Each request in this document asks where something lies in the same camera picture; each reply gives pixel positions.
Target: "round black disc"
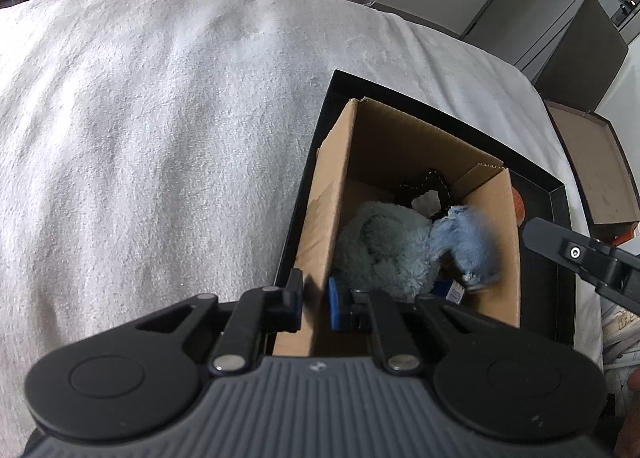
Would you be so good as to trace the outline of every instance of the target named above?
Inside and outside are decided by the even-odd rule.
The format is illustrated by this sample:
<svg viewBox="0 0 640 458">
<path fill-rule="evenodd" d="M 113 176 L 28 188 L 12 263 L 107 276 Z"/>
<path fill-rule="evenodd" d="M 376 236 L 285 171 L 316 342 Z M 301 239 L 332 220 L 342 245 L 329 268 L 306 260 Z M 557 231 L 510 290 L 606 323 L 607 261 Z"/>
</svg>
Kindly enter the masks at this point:
<svg viewBox="0 0 640 458">
<path fill-rule="evenodd" d="M 117 330 L 64 346 L 34 365 L 25 394 L 40 427 L 72 440 L 128 440 L 191 406 L 200 382 L 180 346 L 164 334 L 128 339 Z"/>
<path fill-rule="evenodd" d="M 588 432 L 605 399 L 602 373 L 589 359 L 521 330 L 462 336 L 437 365 L 433 383 L 460 422 L 509 441 Z"/>
</svg>

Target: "brown cardboard lid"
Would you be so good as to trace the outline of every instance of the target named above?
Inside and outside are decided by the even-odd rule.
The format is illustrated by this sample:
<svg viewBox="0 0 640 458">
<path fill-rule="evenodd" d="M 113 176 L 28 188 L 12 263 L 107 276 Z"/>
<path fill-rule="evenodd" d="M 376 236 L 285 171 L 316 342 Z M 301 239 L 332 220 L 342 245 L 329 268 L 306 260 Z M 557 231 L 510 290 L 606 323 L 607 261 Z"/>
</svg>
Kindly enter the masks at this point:
<svg viewBox="0 0 640 458">
<path fill-rule="evenodd" d="M 593 224 L 640 221 L 638 190 L 611 124 L 596 114 L 546 102 L 582 188 Z"/>
<path fill-rule="evenodd" d="M 294 267 L 304 273 L 302 325 L 276 336 L 274 355 L 306 356 L 313 348 L 324 284 L 334 257 L 340 204 L 358 102 L 351 100 L 318 149 Z"/>
</svg>

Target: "human hand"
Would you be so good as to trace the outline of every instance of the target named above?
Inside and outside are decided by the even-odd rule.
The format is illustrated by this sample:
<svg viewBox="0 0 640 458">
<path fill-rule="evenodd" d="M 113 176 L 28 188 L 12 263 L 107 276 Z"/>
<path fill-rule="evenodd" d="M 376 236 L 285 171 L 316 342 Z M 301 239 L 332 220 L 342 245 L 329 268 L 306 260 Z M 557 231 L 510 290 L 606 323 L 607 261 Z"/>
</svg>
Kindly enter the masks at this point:
<svg viewBox="0 0 640 458">
<path fill-rule="evenodd" d="M 626 385 L 633 391 L 634 399 L 626 412 L 613 454 L 618 458 L 640 458 L 640 369 L 629 375 Z"/>
</svg>

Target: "fuzzy white bedspread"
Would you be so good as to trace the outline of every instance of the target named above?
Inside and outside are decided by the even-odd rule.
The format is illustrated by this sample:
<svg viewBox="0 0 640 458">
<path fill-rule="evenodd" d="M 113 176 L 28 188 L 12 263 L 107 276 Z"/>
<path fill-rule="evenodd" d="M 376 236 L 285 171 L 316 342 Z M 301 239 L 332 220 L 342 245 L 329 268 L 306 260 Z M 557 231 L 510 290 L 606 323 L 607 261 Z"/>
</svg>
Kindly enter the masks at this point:
<svg viewBox="0 0 640 458">
<path fill-rule="evenodd" d="M 514 67 L 341 0 L 34 0 L 0 10 L 0 456 L 29 367 L 203 291 L 271 283 L 334 69 L 446 111 L 566 183 Z M 600 358 L 578 284 L 575 347 Z"/>
</svg>

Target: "black tray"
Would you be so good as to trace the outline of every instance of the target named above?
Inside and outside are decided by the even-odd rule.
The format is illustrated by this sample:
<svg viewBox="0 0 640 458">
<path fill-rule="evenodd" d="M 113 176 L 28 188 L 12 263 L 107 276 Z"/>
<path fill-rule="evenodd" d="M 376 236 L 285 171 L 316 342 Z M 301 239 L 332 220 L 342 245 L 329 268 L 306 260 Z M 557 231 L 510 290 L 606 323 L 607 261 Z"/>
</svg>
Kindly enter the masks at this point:
<svg viewBox="0 0 640 458">
<path fill-rule="evenodd" d="M 564 184 L 516 151 L 468 124 L 406 95 L 336 70 L 324 97 L 318 124 L 306 158 L 305 172 L 280 257 L 274 284 L 284 287 L 296 260 L 306 203 L 316 166 L 316 151 L 337 121 L 347 101 L 370 97 L 418 117 L 503 161 L 525 204 L 526 219 L 539 216 L 571 228 Z M 574 342 L 575 275 L 525 248 L 520 229 L 520 326 L 565 344 Z"/>
</svg>

